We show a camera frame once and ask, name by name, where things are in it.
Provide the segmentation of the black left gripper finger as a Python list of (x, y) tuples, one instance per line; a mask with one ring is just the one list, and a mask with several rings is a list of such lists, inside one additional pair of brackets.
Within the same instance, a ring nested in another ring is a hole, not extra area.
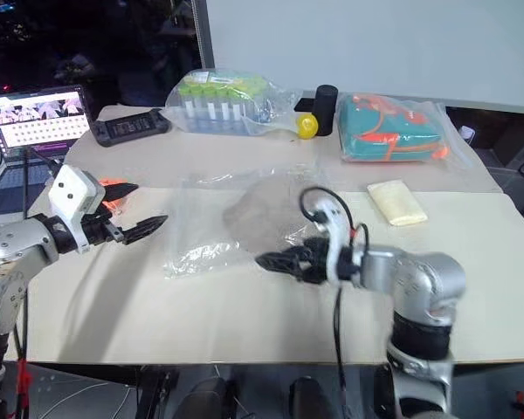
[(119, 182), (114, 184), (107, 184), (103, 186), (104, 196), (101, 198), (101, 201), (104, 203), (110, 203), (118, 201), (130, 193), (134, 192), (139, 188), (137, 184), (128, 183), (128, 182)]
[(122, 242), (124, 244), (132, 244), (142, 240), (144, 237), (147, 237), (158, 230), (167, 219), (167, 216), (152, 216), (140, 221), (134, 227), (122, 232)]

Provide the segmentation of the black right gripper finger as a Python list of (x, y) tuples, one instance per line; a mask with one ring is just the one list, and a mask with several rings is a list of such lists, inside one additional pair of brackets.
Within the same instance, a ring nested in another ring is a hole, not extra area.
[(292, 276), (300, 282), (305, 282), (307, 279), (306, 270), (298, 261), (272, 261), (268, 265), (268, 270)]
[(305, 256), (302, 247), (291, 247), (283, 251), (270, 251), (255, 257), (263, 269), (298, 269)]

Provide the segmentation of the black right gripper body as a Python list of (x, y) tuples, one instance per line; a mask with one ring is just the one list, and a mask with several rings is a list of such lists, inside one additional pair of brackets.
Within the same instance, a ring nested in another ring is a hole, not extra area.
[(328, 280), (328, 247), (328, 240), (324, 237), (309, 237), (303, 245), (296, 247), (298, 267), (294, 276), (298, 281), (321, 285)]

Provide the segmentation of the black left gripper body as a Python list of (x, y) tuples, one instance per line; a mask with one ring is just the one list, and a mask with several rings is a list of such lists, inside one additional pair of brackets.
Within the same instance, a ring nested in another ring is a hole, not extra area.
[(124, 240), (122, 230), (111, 221), (113, 213), (104, 204), (100, 204), (92, 214), (85, 214), (81, 220), (81, 227), (90, 245), (99, 245), (105, 242), (115, 241), (121, 243)]

